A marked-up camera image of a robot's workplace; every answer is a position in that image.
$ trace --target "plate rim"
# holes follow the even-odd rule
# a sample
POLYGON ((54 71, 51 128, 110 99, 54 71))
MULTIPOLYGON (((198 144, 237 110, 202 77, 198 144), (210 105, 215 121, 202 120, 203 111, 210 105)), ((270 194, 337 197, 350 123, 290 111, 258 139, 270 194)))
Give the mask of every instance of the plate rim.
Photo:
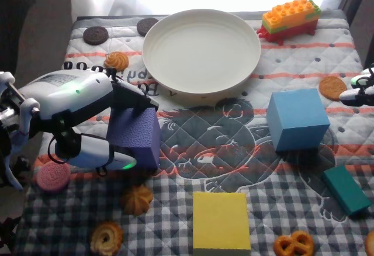
POLYGON ((230 87, 227 87, 227 88, 223 88, 223 89, 220 89, 220 90, 215 90, 215 91, 211 91, 211 92, 191 92, 191 91, 183 91, 183 90, 180 90, 180 89, 175 89, 175 88, 171 88, 169 87, 168 85, 165 85, 164 83, 162 82, 159 82, 159 80, 157 80, 157 78, 155 78, 151 71, 148 69, 148 65, 147 64, 147 61, 146 61, 146 58, 144 58, 144 56, 146 56, 146 54, 144 54, 144 45, 146 44, 146 42, 149 40, 147 39, 147 36, 149 36, 148 34, 149 33, 152 33, 155 31, 155 28, 152 27, 148 33, 146 34, 146 36, 144 37, 144 41, 143 41, 143 48, 142 48, 142 61, 146 67, 146 70, 148 71, 148 73, 152 76, 152 78, 157 81, 157 83, 159 83, 161 86, 163 87, 166 87, 167 89, 169 89, 170 91, 172 92, 177 92, 177 93, 182 93, 182 94, 189 94, 189 95, 211 95, 211 94, 218 94, 220 92, 224 92, 224 91, 227 91, 228 89, 232 89, 232 88, 235 88, 239 85, 241 85, 243 82, 245 82, 249 76, 253 73, 253 71, 256 69, 256 66, 258 65, 259 63, 259 59, 260 59, 260 56, 261 56, 261 42, 259 40, 259 37, 258 35, 256 34, 256 31, 249 25, 245 22, 244 19, 241 19, 239 18, 238 16, 232 14, 232 13, 229 13, 229 12, 224 12, 224 11, 219 11, 219 10, 216 10, 216 9, 188 9, 186 11, 181 11, 181 12, 176 12, 176 13, 173 13, 171 15, 168 15, 166 16, 165 18, 161 19, 159 22, 157 22, 155 25, 161 23, 162 21, 166 20, 166 21, 169 21, 169 20, 172 20, 174 19, 175 17, 178 17, 180 15, 183 15, 183 14, 189 14, 189 13, 198 13, 198 14, 201 14, 201 15, 204 15, 204 13, 218 13, 220 15, 224 15, 224 16, 230 16, 231 18, 237 20, 237 21, 240 21, 240 23, 244 26, 244 27, 247 27, 249 31, 252 31, 253 34, 255 35, 255 37, 257 38, 256 41, 257 41, 257 46, 258 46, 258 56, 256 57, 256 63, 255 63, 255 66, 254 68, 252 69, 252 71, 248 74, 248 76, 246 76, 243 80, 241 80, 240 82, 236 83, 235 85, 232 85, 230 87))

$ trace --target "white plate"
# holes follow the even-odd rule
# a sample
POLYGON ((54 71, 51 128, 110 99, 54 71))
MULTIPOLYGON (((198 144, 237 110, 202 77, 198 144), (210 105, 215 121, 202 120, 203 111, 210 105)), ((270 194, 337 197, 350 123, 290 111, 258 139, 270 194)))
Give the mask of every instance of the white plate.
POLYGON ((259 38, 244 20, 227 12, 193 9, 151 28, 143 61, 152 77, 172 91, 211 94, 244 82, 260 52, 259 38))

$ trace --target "teal rectangular block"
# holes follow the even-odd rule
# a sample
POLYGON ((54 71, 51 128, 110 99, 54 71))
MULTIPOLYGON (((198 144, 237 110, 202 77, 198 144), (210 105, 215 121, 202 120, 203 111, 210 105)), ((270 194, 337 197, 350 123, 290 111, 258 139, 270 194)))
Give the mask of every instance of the teal rectangular block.
POLYGON ((335 196, 348 216, 352 216, 371 205, 370 200, 344 167, 334 167, 322 173, 322 181, 335 196))
POLYGON ((330 126, 315 88, 274 92, 266 118, 276 151, 318 148, 330 126))

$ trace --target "quilted mat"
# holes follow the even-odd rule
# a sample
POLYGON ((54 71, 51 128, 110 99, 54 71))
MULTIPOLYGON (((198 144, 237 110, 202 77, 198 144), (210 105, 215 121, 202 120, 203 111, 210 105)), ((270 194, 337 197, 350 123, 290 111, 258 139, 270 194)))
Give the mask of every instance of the quilted mat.
MULTIPOLYGON (((237 15, 260 28, 260 15, 237 15)), ((107 53, 124 51, 130 65, 123 78, 160 103, 160 169, 146 180, 154 193, 149 211, 139 217, 122 213, 123 188, 141 178, 131 171, 100 178, 72 168, 72 181, 57 195, 46 195, 32 182, 15 254, 89 254, 94 227, 113 220, 124 231, 119 255, 192 255, 192 192, 207 191, 246 194, 252 256, 274 255, 274 240, 295 230, 312 235, 315 255, 366 255, 363 242, 374 229, 372 207, 348 218, 320 177, 324 170, 345 164, 374 202, 374 108, 350 108, 321 96, 331 126, 318 151, 277 155, 266 123, 272 92, 317 88, 325 76, 340 77, 348 85, 362 70, 341 13, 324 13, 314 36, 300 35, 282 46, 261 40, 259 64, 242 86, 199 99, 169 91, 147 73, 141 58, 144 38, 136 30, 140 19, 77 21, 65 59, 91 67, 102 65, 107 53), (98 46, 84 43, 83 32, 90 26, 107 28, 109 39, 98 46)), ((105 110, 78 129, 105 136, 109 114, 105 110)), ((51 134, 43 135, 34 174, 48 161, 50 139, 51 134)))

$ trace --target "lego block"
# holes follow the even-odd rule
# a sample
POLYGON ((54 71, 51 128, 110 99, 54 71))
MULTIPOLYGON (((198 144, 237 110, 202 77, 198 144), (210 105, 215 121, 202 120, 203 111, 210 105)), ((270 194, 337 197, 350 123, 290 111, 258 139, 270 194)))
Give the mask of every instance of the lego block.
POLYGON ((261 28, 257 30, 257 34, 259 34, 260 38, 265 38, 269 42, 275 41, 281 46, 284 39, 291 38, 303 33, 314 35, 316 32, 317 23, 318 20, 314 20, 273 34, 269 33, 264 25, 262 25, 261 28))
POLYGON ((348 216, 352 216, 371 205, 370 200, 365 196, 344 165, 324 171, 322 173, 322 181, 348 216))
POLYGON ((330 126, 315 88, 273 92, 266 118, 276 151, 317 148, 330 126))
POLYGON ((135 168, 157 169, 161 129, 154 108, 112 109, 106 139, 119 148, 130 149, 135 168))
POLYGON ((270 34, 280 29, 295 27, 320 17, 320 8, 312 1, 295 0, 275 6, 262 15, 262 24, 270 34))
POLYGON ((244 193, 193 193, 193 255, 248 255, 251 249, 244 193))

